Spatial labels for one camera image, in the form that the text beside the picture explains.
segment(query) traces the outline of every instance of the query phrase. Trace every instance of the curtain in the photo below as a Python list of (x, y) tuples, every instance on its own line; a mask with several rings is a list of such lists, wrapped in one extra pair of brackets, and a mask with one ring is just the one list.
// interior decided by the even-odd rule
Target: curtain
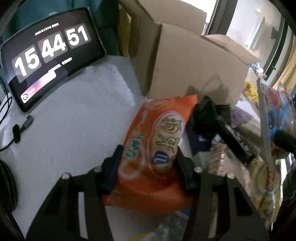
[(292, 93), (296, 84), (296, 38), (294, 36), (293, 46), (288, 59), (287, 65), (279, 77), (278, 81), (274, 84), (273, 88), (277, 89), (279, 83), (283, 83), (288, 93)]

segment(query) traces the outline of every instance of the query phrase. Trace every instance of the charging cable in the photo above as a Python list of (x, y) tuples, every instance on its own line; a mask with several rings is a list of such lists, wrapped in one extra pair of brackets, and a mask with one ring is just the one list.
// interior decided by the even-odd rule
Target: charging cable
[(20, 142), (20, 134), (23, 133), (26, 129), (29, 128), (30, 125), (32, 125), (34, 119), (32, 116), (28, 116), (26, 121), (24, 122), (24, 124), (22, 125), (22, 127), (20, 128), (18, 124), (16, 124), (13, 128), (12, 128), (12, 132), (13, 132), (13, 139), (8, 143), (7, 146), (3, 147), (2, 149), (0, 149), (0, 152), (6, 150), (8, 147), (11, 146), (12, 143), (19, 143)]

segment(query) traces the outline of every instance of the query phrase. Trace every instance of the metal screw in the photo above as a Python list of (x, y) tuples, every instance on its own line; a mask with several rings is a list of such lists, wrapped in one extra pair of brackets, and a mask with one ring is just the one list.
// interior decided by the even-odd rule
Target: metal screw
[(234, 179), (235, 178), (235, 175), (232, 172), (229, 172), (229, 173), (227, 173), (227, 177), (229, 179)]
[(102, 171), (101, 166), (97, 166), (97, 167), (94, 168), (94, 172), (95, 172), (95, 173), (99, 173), (99, 172), (101, 172), (101, 171)]
[(194, 171), (197, 173), (202, 173), (203, 172), (203, 168), (202, 167), (195, 167)]
[(70, 177), (71, 177), (71, 174), (67, 172), (62, 175), (63, 180), (68, 180)]

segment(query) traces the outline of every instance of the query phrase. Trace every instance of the tablet screen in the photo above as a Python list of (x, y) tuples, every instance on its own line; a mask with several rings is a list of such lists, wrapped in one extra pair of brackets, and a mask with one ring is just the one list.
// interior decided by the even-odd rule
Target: tablet screen
[(1, 47), (8, 85), (23, 112), (81, 68), (105, 56), (86, 8), (47, 17), (17, 32)]

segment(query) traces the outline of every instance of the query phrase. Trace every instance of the chips bag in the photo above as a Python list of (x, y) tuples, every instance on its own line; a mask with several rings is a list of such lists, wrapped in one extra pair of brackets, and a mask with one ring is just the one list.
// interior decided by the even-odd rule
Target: chips bag
[(280, 170), (273, 172), (263, 161), (255, 159), (249, 165), (249, 172), (253, 190), (252, 202), (266, 229), (269, 229), (271, 223), (275, 222), (280, 207)]
[(106, 205), (146, 213), (171, 213), (191, 205), (173, 167), (197, 96), (145, 102), (130, 126), (115, 190)]

